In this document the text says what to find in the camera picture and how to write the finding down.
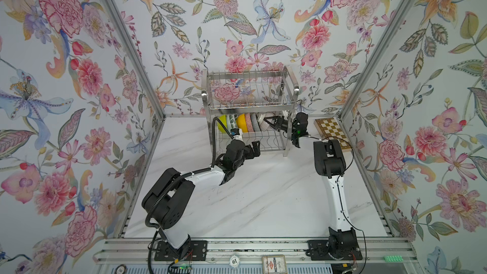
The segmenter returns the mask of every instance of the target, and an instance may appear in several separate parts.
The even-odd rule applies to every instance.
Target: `white marble surface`
[[[308,132],[318,136],[312,119]],[[352,155],[344,155],[348,165]],[[167,168],[187,172],[210,162],[206,119],[167,119],[125,237],[153,236],[154,229],[144,225],[147,213],[141,203]],[[386,236],[355,163],[344,186],[351,222],[366,236]],[[178,224],[192,237],[318,237],[328,235],[328,222],[325,187],[313,153],[292,147],[286,158],[283,152],[263,152],[247,160],[228,183],[193,194]]]

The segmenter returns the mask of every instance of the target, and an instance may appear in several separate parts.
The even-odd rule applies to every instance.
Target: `wooden chessboard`
[[[324,119],[316,119],[315,126],[320,133],[322,139],[328,138],[330,136],[339,137],[347,142],[350,142],[348,138],[345,136],[343,130],[341,130],[338,122],[335,118],[324,118]],[[338,140],[340,142],[340,146],[342,151],[350,151],[350,146],[342,140]]]

